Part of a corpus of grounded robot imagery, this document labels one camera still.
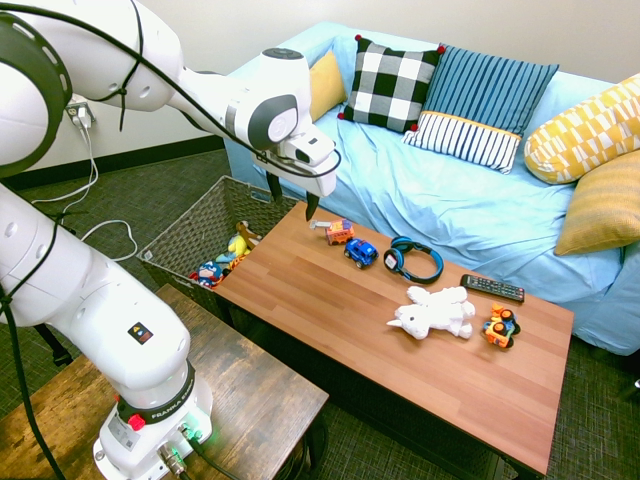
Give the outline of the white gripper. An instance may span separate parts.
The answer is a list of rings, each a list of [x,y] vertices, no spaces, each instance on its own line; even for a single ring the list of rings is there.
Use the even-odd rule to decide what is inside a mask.
[[[299,159],[280,157],[271,151],[255,155],[254,163],[266,171],[266,180],[274,202],[280,203],[283,196],[279,178],[306,191],[307,221],[313,219],[319,205],[319,197],[329,196],[337,184],[338,151],[335,149],[316,165]]]

